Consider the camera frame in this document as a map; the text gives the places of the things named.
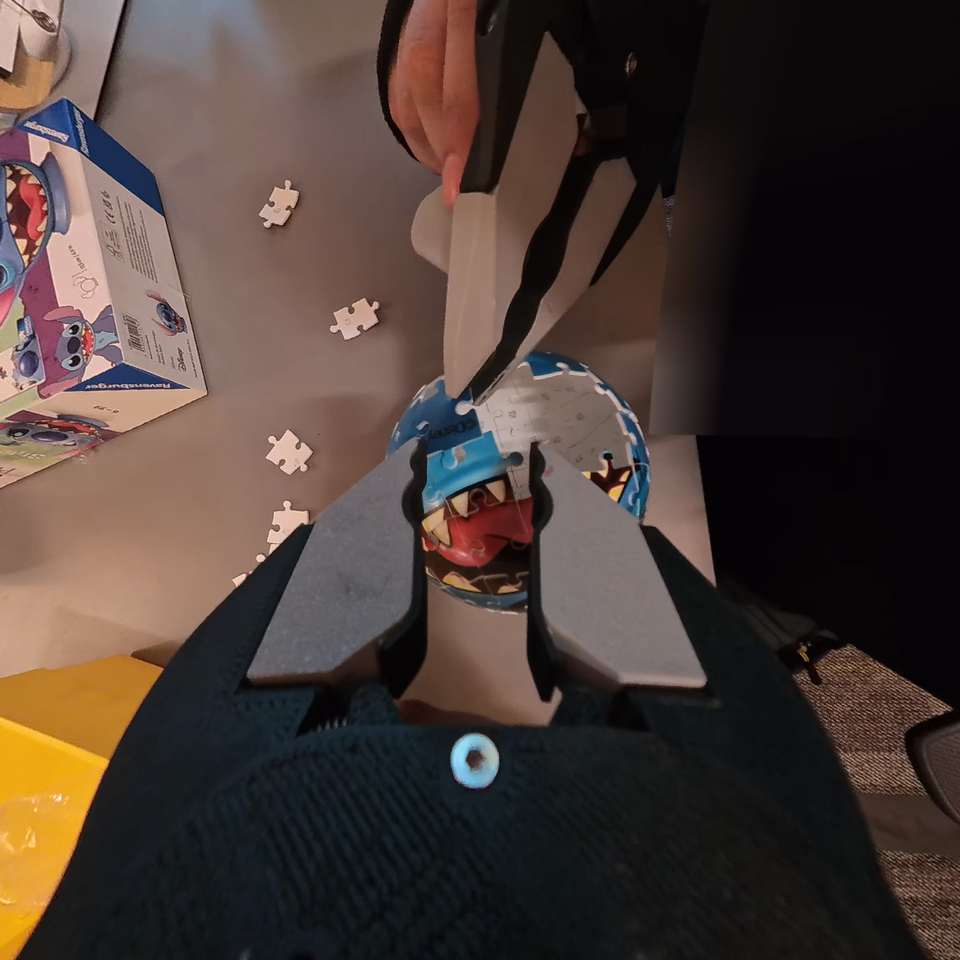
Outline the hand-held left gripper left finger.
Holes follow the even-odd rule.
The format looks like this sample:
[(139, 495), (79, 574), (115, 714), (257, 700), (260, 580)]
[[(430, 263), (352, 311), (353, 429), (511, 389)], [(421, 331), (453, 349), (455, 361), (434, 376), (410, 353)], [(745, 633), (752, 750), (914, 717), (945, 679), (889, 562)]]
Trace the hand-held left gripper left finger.
[(423, 489), (413, 438), (324, 510), (306, 537), (247, 678), (333, 690), (380, 683), (398, 699), (427, 651)]

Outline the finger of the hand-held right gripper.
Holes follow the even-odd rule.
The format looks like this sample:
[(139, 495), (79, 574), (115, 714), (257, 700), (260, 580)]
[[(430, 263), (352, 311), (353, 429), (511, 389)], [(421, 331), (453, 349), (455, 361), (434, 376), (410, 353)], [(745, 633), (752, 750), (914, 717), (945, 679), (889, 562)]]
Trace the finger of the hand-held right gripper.
[(663, 167), (645, 157), (635, 177), (624, 157), (570, 157), (555, 198), (523, 250), (515, 288), (495, 295), (493, 318), (501, 328), (471, 378), (474, 402), (486, 399), (613, 264), (642, 222)]
[(543, 37), (498, 186), (462, 190), (447, 208), (438, 187), (419, 205), (414, 250), (447, 276), (443, 380), (458, 399), (494, 354), (520, 290), (531, 239), (551, 210), (578, 136), (573, 70)]

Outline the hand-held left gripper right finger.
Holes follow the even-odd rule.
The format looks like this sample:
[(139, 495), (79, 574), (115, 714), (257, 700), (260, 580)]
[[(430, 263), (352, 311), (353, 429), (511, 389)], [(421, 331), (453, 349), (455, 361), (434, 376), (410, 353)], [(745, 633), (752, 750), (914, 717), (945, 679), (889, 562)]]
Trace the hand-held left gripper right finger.
[(532, 444), (529, 466), (526, 654), (539, 699), (569, 684), (703, 694), (706, 673), (641, 522), (552, 447)]

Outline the blue puzzle ball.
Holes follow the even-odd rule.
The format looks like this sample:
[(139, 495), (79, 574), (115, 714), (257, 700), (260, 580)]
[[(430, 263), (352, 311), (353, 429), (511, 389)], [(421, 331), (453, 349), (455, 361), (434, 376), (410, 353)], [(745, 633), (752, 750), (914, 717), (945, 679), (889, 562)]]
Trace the blue puzzle ball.
[(565, 356), (529, 353), (480, 404), (468, 392), (449, 395), (436, 377), (397, 422), (387, 453), (413, 439), (427, 457), (426, 573), (470, 606), (526, 608), (534, 443), (556, 450), (635, 519), (646, 511), (650, 462), (638, 417), (608, 382)]

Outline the cartoon print puzzle box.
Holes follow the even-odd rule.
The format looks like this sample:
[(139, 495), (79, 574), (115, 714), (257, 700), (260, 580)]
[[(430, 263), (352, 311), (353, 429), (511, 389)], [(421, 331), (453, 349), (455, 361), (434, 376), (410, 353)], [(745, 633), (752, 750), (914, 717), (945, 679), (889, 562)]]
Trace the cartoon print puzzle box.
[(59, 99), (1, 137), (1, 486), (207, 395), (157, 182)]

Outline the person's right hand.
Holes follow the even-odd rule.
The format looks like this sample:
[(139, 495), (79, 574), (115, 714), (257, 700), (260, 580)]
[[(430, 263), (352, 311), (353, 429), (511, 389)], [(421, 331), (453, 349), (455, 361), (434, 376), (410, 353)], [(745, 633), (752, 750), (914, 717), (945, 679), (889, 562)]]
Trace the person's right hand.
[(476, 1), (414, 1), (401, 21), (388, 80), (390, 118), (413, 157), (441, 177), (449, 209), (480, 114), (477, 10)]

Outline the yellow plastic bin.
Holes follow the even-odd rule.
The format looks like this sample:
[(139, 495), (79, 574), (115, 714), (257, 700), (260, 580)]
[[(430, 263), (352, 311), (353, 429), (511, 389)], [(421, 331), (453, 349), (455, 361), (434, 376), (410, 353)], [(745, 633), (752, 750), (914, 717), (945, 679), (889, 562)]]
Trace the yellow plastic bin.
[[(1, 811), (15, 798), (68, 795), (81, 817), (72, 856), (107, 765), (161, 673), (118, 655), (2, 678)], [(46, 906), (15, 914), (1, 903), (2, 958), (18, 956)]]

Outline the grey chair seat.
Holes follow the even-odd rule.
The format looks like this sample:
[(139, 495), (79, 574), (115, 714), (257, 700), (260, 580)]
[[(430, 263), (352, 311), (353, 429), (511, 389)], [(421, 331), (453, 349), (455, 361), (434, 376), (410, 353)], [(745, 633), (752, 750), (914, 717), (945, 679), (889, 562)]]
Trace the grey chair seat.
[(959, 711), (912, 726), (904, 742), (926, 793), (945, 816), (959, 823)]

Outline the clear plastic bag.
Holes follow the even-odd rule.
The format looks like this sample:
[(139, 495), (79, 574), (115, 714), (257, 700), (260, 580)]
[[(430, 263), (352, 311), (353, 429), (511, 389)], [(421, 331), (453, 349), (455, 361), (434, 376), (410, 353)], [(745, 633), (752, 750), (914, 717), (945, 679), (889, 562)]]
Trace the clear plastic bag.
[(64, 793), (13, 798), (1, 811), (1, 904), (14, 914), (47, 906), (82, 820)]

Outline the printed instruction sheet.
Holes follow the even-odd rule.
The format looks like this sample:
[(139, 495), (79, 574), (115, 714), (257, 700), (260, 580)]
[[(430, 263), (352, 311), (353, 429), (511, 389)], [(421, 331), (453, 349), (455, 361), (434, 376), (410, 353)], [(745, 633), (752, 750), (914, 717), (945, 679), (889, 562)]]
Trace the printed instruction sheet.
[(1, 2), (1, 76), (33, 62), (54, 64), (61, 48), (64, 1)]

